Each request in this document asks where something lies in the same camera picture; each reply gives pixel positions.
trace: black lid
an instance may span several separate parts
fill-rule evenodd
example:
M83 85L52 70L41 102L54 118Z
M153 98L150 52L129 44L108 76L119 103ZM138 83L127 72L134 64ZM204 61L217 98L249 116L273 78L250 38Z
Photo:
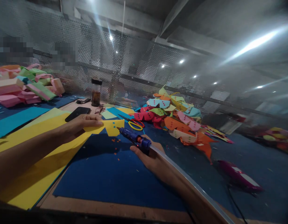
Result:
M101 80L98 80L98 79L91 79L91 82L93 83L93 84L96 84L96 85L102 85L102 81Z

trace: right hand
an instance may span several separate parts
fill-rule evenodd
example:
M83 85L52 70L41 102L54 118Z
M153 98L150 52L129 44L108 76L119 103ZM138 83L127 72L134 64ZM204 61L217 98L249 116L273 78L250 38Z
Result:
M142 137L148 138L153 146L157 147L160 151L165 153L160 143L153 142L147 135L142 135ZM142 153L142 151L136 146L131 146L130 150L133 151L143 162L145 167L154 173L154 175L156 175L161 181L168 185L173 185L173 181L176 178L176 175L174 174L175 168L167 161L165 161L157 152L150 150L149 156L147 156Z

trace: red scissors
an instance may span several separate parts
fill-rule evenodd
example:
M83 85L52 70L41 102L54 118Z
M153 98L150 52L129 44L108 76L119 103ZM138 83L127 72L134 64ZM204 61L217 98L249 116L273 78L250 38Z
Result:
M129 118L126 118L126 117L123 117L123 118L124 118L125 120L127 120L129 126L130 126L132 129L136 130L136 131L142 131L143 128L145 127L144 123L141 122L141 121L138 121L138 120L136 120L136 119L129 119Z

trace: hand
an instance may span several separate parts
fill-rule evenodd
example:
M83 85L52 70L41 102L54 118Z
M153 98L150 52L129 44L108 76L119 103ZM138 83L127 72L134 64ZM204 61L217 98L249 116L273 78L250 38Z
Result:
M61 144L71 142L85 131L84 127L97 127L103 125L101 118L95 114L81 114L70 122L52 130L58 135Z
M147 135L142 135L142 137L148 138L153 146L157 147L160 151L165 153L160 143L153 142ZM149 156L147 156L142 153L142 151L139 150L136 146L131 146L130 150L133 151L143 162L145 167L154 173L154 175L156 175L161 181L171 186L175 183L177 176L175 175L174 170L176 169L167 161L165 161L157 152L150 150Z

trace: black object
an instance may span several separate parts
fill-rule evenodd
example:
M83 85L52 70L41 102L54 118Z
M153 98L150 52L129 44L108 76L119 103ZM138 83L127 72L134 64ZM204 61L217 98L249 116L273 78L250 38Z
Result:
M90 98L87 98L87 99L85 99L84 101L82 101L82 100L77 100L76 103L77 103L77 104L85 104L85 103L90 102L90 101L91 101L91 99L90 99Z
M66 117L65 121L69 122L73 120L74 118L78 117L81 114L89 114L91 111L90 108L87 107L78 107L75 109L68 117Z
M91 82L95 85L99 85L101 86L102 85L102 81L101 80L97 80L97 79L91 79Z

